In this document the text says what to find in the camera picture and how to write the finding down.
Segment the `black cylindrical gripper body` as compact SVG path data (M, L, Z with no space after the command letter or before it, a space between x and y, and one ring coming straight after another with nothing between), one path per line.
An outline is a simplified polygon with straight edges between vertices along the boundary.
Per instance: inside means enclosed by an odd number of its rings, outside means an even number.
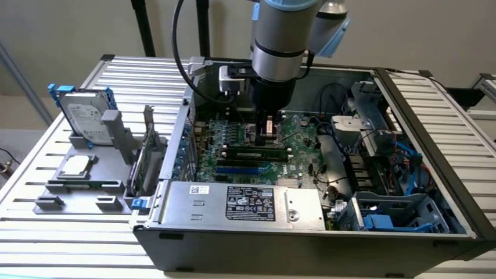
M296 81L293 78L284 82L273 82L261 77L249 80L250 101L257 114L272 116L289 104Z

